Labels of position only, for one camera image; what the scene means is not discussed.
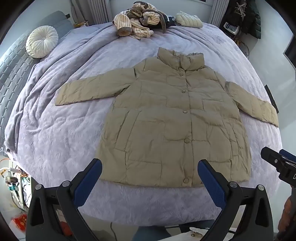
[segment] curtain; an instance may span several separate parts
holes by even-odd
[[[209,23],[219,27],[222,18],[226,12],[229,0],[214,0]]]
[[[109,0],[71,0],[72,16],[76,23],[89,25],[112,22]]]

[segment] fleece blanket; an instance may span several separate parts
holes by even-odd
[[[14,106],[5,129],[5,145],[18,164],[45,187],[72,180],[95,155],[104,118],[114,98],[55,106],[67,82],[136,65],[156,56],[159,47],[181,53],[203,53],[205,64],[253,95],[269,101],[258,75],[235,43],[217,27],[171,27],[140,41],[119,38],[114,25],[70,31],[36,64]],[[269,197],[279,179],[260,158],[268,146],[281,149],[279,129],[241,113],[252,155],[251,179],[242,186],[262,184]],[[174,225],[216,218],[220,212],[205,188],[150,188],[99,180],[80,212],[130,225]]]

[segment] screw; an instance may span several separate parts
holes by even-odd
[[[64,181],[63,183],[62,183],[62,186],[63,187],[68,187],[70,185],[70,182],[69,181]]]
[[[264,191],[265,188],[264,188],[263,185],[259,185],[259,186],[258,186],[258,189],[261,190],[261,191]]]
[[[232,188],[236,188],[236,187],[237,187],[237,183],[236,183],[236,182],[230,182],[230,186],[231,186]]]
[[[42,188],[41,184],[37,184],[36,187],[35,187],[36,190],[39,190],[40,188]]]

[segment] beige puffer jacket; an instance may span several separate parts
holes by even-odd
[[[229,181],[250,177],[251,155],[239,109],[278,126],[274,107],[205,66],[203,54],[159,48],[133,68],[64,84],[56,105],[116,96],[96,158],[101,179],[191,187],[207,159]]]

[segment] headboard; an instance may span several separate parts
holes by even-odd
[[[43,25],[54,27],[59,39],[74,28],[63,12],[56,11],[22,34],[0,58],[0,154],[4,150],[4,130],[13,106],[33,65],[40,61],[28,55],[26,41],[32,30]]]

